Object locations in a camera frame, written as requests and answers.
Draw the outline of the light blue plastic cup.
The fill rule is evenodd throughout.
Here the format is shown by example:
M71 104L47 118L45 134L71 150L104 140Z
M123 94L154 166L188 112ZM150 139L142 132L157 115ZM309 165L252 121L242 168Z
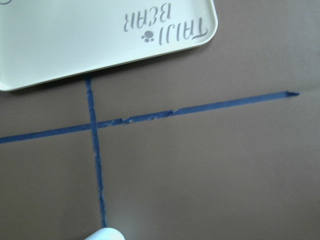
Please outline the light blue plastic cup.
M85 240L125 240L124 235L117 229L111 227L101 228Z

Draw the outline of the cream bear serving tray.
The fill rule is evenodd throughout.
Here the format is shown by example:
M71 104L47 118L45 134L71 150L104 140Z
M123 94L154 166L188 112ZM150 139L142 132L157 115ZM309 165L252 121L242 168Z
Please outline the cream bear serving tray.
M3 0L0 89L199 47L217 29L212 0Z

